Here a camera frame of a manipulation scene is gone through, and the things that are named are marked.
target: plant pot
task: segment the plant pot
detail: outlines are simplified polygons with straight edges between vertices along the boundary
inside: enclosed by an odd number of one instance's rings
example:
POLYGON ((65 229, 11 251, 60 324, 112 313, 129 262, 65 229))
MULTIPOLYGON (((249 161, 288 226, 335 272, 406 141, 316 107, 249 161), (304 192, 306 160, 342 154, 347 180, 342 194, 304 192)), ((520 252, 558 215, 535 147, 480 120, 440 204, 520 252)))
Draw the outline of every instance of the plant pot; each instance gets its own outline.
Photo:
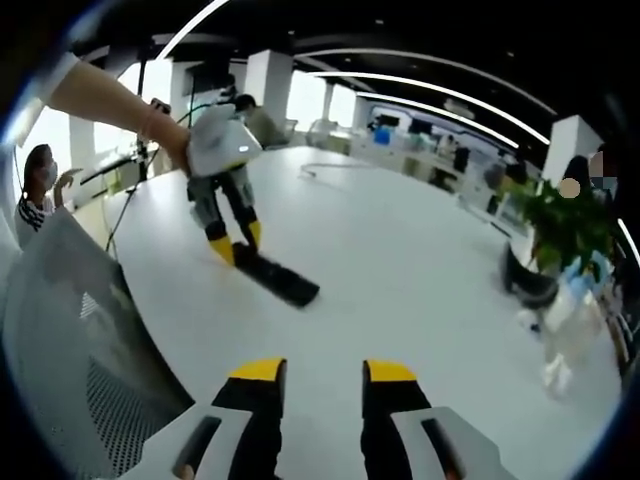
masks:
POLYGON ((505 290, 515 294, 523 306, 532 310, 551 305, 558 293, 556 278, 523 266, 509 242, 501 259, 500 277, 505 290))

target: window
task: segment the window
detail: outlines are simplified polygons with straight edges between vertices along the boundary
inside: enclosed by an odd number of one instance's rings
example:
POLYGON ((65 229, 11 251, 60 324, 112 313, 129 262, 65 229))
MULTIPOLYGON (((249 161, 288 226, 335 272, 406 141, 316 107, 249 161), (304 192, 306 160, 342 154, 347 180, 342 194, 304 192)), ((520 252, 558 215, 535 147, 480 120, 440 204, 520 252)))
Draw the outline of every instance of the window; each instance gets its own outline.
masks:
POLYGON ((338 122, 341 127, 351 128, 355 109, 356 92, 342 85, 334 85, 329 106, 329 120, 338 122))
MULTIPOLYGON (((171 60, 151 60, 147 62, 144 72, 142 99, 150 102, 157 98, 171 103, 171 60)), ((133 93, 138 92, 140 64, 134 63, 120 75, 118 81, 133 93)), ((93 131, 96 153, 104 153, 113 149, 129 150, 136 141, 136 134, 111 125, 96 123, 93 131)))
POLYGON ((33 125, 22 147, 16 147, 16 168, 13 175, 13 191, 16 202, 22 191, 24 164, 36 145, 46 143, 51 147, 53 158, 58 162, 58 172, 71 168, 71 143, 69 139, 69 115, 45 107, 33 125))
POLYGON ((308 131, 311 124, 322 118, 326 82, 300 71, 291 77, 291 89, 287 101, 287 119, 298 120, 296 130, 308 131))

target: table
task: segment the table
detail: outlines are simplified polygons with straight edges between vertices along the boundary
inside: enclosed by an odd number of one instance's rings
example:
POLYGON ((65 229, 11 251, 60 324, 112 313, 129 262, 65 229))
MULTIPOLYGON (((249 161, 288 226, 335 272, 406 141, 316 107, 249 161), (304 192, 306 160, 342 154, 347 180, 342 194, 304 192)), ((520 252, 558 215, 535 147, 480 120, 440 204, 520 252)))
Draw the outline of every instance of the table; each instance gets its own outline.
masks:
MULTIPOLYGON (((130 202, 115 235, 118 258, 151 338, 187 391, 210 402, 234 368, 284 356, 277 473, 364 479, 362 361, 399 361, 432 404, 496 442, 520 480, 569 476, 617 403, 606 338, 575 379, 576 395, 549 399, 542 346, 517 324, 518 303, 494 278, 500 232, 414 179, 377 168, 323 168, 310 178, 299 170, 309 162, 358 163, 296 147, 249 165, 264 254, 322 287, 303 311, 216 257, 189 214, 181 173, 142 184, 130 202)), ((108 201, 111 224, 124 200, 108 201)))

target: striped shirt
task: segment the striped shirt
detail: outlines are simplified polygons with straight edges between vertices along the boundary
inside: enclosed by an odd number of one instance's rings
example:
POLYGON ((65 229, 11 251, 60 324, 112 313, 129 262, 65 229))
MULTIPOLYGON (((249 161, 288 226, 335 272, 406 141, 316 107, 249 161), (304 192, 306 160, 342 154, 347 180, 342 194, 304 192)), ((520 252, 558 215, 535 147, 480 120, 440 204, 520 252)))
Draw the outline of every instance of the striped shirt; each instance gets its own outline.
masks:
POLYGON ((44 225, 45 220, 53 214, 53 202, 47 196, 42 201, 42 208, 36 207, 30 200, 21 198, 16 205, 14 221, 18 243, 23 249, 44 225))

